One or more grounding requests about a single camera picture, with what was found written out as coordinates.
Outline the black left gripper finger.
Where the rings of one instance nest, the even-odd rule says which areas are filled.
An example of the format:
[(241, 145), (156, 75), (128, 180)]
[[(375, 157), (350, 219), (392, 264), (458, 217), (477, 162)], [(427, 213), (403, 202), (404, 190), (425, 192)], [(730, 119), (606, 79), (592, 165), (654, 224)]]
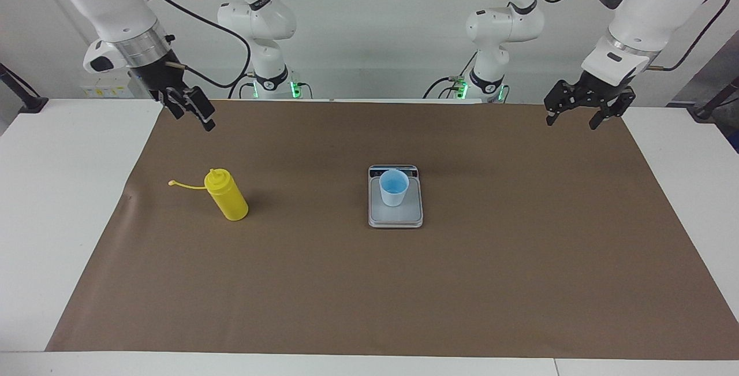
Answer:
[(604, 95), (597, 95), (594, 101), (598, 105), (598, 110), (589, 121), (589, 128), (597, 129), (607, 119), (620, 118), (635, 99), (636, 94), (632, 88), (624, 89), (612, 99), (608, 99)]
[(547, 126), (552, 126), (562, 113), (578, 107), (574, 97), (574, 86), (565, 80), (557, 81), (544, 97), (543, 104), (547, 110)]

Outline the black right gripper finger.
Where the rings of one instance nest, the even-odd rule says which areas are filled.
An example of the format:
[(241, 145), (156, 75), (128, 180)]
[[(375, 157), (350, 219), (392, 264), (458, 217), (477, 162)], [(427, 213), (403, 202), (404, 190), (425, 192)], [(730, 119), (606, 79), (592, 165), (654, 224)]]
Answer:
[(215, 128), (215, 121), (213, 120), (215, 107), (206, 97), (205, 92), (198, 86), (185, 88), (183, 90), (183, 100), (185, 110), (196, 116), (206, 132), (211, 132)]
[(165, 90), (165, 107), (175, 119), (182, 118), (187, 111), (184, 100), (185, 98), (181, 89), (167, 88)]

